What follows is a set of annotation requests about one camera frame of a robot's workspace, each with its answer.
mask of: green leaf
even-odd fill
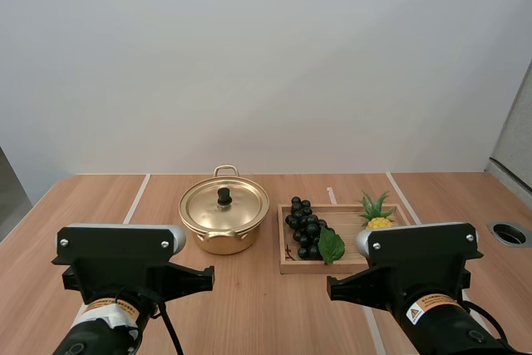
[[[362,206],[364,207],[364,210],[366,211],[367,214],[370,214],[372,212],[372,208],[367,203],[366,197],[362,198]]]
[[[318,248],[325,264],[332,264],[346,252],[342,238],[325,228],[320,232]]]
[[[387,197],[389,197],[388,192],[384,193],[381,197],[379,197],[375,208],[377,208],[378,210],[382,210],[382,204],[384,203],[384,200]]]
[[[374,203],[373,198],[368,193],[366,193],[365,191],[362,191],[362,193],[364,193],[364,197],[367,197],[367,200],[369,201],[369,204],[373,208],[373,203]]]
[[[381,214],[382,218],[387,218],[388,216],[390,216],[391,214],[393,214],[394,212],[396,212],[396,207],[392,207],[390,210],[388,210],[387,212],[383,212]]]

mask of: pot lid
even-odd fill
[[[235,175],[218,176],[222,169],[231,169]],[[234,166],[222,165],[214,170],[213,178],[199,182],[185,193],[180,216],[196,233],[243,233],[262,222],[268,208],[268,195],[260,185],[241,178]]]

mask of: golden pot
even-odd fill
[[[231,169],[234,175],[221,175]],[[180,202],[180,217],[194,233],[198,247],[212,254],[234,254],[257,239],[269,208],[268,195],[252,180],[241,178],[232,165],[192,186]]]

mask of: grape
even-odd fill
[[[310,237],[319,236],[320,228],[316,224],[308,224],[307,225],[307,234]]]
[[[308,258],[308,249],[306,249],[305,247],[301,247],[298,250],[298,257],[300,259],[307,259]]]
[[[292,215],[293,215],[294,212],[300,211],[302,209],[303,207],[299,203],[294,203],[292,204],[292,208],[290,209],[290,211],[292,212]]]
[[[317,224],[318,223],[318,217],[316,215],[309,215],[308,216],[308,222],[310,224]]]
[[[296,230],[293,232],[292,238],[299,243],[299,239],[301,239],[301,234],[303,234],[302,230]]]
[[[292,218],[288,222],[288,226],[290,226],[294,230],[299,229],[299,220],[297,220],[296,218]]]
[[[316,244],[311,245],[308,247],[308,257],[310,259],[320,259],[321,254],[319,253],[319,248]]]
[[[305,234],[301,234],[301,237],[299,237],[299,243],[302,247],[308,247],[311,241],[312,240]]]

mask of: warning label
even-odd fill
[[[440,305],[455,305],[459,307],[458,303],[444,294],[429,294],[425,297],[419,298],[415,301],[406,311],[406,317],[410,319],[412,324],[416,324],[421,316],[425,314],[429,309],[439,307]]]
[[[115,302],[114,298],[97,299],[96,301],[89,303],[89,305],[87,305],[83,313],[91,311],[92,309],[105,307],[106,305],[112,304],[114,302]],[[133,320],[136,320],[139,317],[139,311],[137,311],[136,308],[133,307],[133,305],[131,305],[130,303],[127,303],[126,301],[122,301],[121,299],[119,299],[116,303],[118,303],[118,305],[120,305],[120,308],[125,310],[131,316]]]

